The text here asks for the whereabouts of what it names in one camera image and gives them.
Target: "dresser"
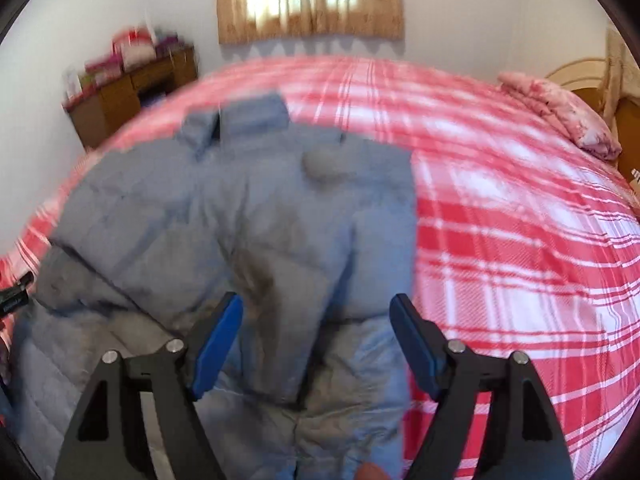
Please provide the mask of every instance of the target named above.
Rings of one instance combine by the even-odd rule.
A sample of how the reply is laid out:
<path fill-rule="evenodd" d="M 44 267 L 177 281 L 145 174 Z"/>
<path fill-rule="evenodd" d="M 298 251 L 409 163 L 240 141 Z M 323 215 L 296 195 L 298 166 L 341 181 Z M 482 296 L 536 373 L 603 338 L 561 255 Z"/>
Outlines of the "dresser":
<path fill-rule="evenodd" d="M 145 102 L 198 78 L 192 46 L 137 66 L 65 106 L 86 150 L 95 149 L 135 117 Z"/>

